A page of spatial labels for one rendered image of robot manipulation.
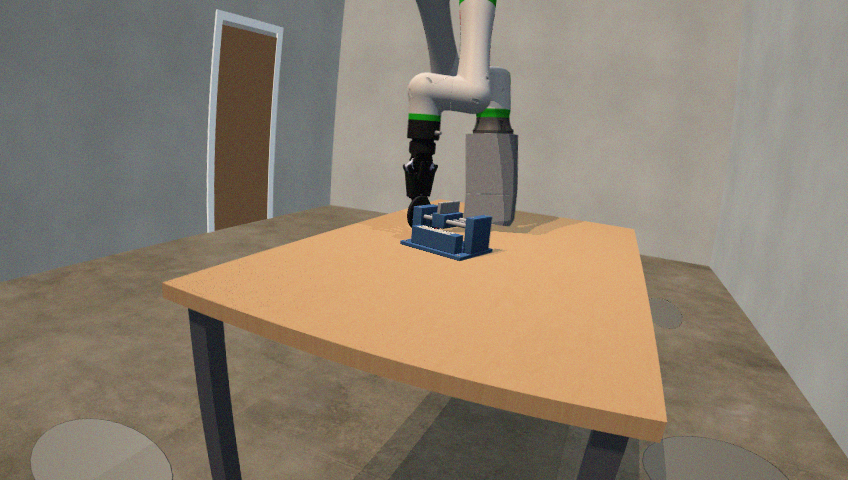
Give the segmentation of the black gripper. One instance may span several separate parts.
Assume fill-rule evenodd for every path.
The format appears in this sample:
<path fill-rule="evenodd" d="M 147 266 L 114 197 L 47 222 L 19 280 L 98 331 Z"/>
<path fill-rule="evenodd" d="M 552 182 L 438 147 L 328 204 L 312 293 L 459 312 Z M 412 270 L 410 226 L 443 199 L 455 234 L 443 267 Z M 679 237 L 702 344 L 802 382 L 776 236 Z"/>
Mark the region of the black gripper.
<path fill-rule="evenodd" d="M 411 202 L 417 196 L 428 198 L 431 194 L 435 172 L 438 168 L 438 165 L 434 164 L 432 159 L 435 148 L 435 142 L 410 141 L 410 162 L 403 164 L 403 169 L 405 171 L 406 193 L 407 197 L 411 198 Z"/>

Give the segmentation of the blue bench vise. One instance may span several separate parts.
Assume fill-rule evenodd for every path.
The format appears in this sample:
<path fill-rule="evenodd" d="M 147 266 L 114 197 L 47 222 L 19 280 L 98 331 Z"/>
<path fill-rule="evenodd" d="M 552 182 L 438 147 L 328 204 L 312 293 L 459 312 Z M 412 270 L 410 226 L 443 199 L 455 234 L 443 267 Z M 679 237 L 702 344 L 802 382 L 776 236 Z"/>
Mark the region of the blue bench vise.
<path fill-rule="evenodd" d="M 489 248 L 492 216 L 464 219 L 459 212 L 460 201 L 429 204 L 424 196 L 412 200 L 407 211 L 411 239 L 401 240 L 400 244 L 457 261 L 492 252 Z M 465 228 L 464 241 L 463 235 L 439 229 L 452 227 Z"/>

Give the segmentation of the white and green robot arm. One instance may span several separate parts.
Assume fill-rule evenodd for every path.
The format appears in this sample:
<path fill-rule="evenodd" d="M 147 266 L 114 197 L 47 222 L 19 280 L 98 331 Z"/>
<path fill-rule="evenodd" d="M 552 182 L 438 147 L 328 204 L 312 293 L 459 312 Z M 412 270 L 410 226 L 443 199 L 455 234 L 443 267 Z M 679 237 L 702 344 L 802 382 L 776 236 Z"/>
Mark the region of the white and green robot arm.
<path fill-rule="evenodd" d="M 407 138 L 420 142 L 439 140 L 443 111 L 476 114 L 473 133 L 513 134 L 509 120 L 510 73 L 504 68 L 490 67 L 496 1 L 459 0 L 458 57 L 450 0 L 416 0 L 431 73 L 418 74 L 408 85 Z"/>

